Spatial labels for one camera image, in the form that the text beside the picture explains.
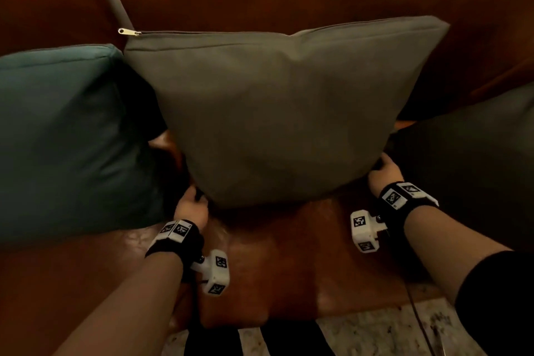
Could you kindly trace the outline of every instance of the person's left arm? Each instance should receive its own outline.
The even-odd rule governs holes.
[[[179,201],[175,219],[200,231],[208,221],[205,197],[195,201],[190,187]],[[161,354],[182,279],[174,252],[152,253],[74,330],[54,356],[156,356]]]

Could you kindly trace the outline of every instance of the brown leather sofa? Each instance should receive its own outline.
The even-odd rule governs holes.
[[[136,29],[276,31],[396,16],[435,15],[449,34],[424,67],[400,119],[420,120],[484,100],[534,78],[532,0],[121,0]],[[82,43],[113,43],[120,19],[109,0],[0,0],[0,54]],[[164,149],[172,145],[160,144]],[[221,298],[183,285],[172,330],[194,304],[207,327],[258,326],[409,301],[386,247],[359,253],[348,215],[369,208],[357,182],[335,198],[212,215],[206,250],[229,255]],[[0,253],[2,354],[47,355],[142,260],[157,227],[72,238]],[[411,286],[415,300],[438,295]]]

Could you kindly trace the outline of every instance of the hand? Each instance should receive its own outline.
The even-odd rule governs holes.
[[[189,186],[176,206],[174,219],[191,221],[202,232],[208,223],[208,199],[202,196],[200,200],[195,201],[196,193],[196,187]]]
[[[367,177],[370,191],[375,197],[378,197],[380,192],[388,184],[404,182],[404,177],[402,176],[399,167],[393,162],[388,154],[382,152],[380,159],[382,159],[382,168],[370,171],[369,176]]]

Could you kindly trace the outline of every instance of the floor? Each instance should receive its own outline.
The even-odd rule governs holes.
[[[431,327],[441,333],[446,356],[485,356],[445,299],[417,303],[416,309],[432,346],[436,337]],[[317,322],[337,356],[431,356],[410,305]],[[239,334],[244,356],[269,356],[258,328],[240,329]],[[182,356],[186,339],[187,331],[171,336],[162,356]],[[436,350],[435,356],[443,354]]]

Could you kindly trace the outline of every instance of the dark gray pillow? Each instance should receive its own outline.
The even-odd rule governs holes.
[[[400,130],[389,153],[451,217],[534,252],[534,83]]]
[[[122,32],[195,182],[240,207],[364,176],[448,28],[401,17],[293,35]]]
[[[0,58],[0,243],[163,219],[150,149],[117,92],[121,62],[104,45]]]

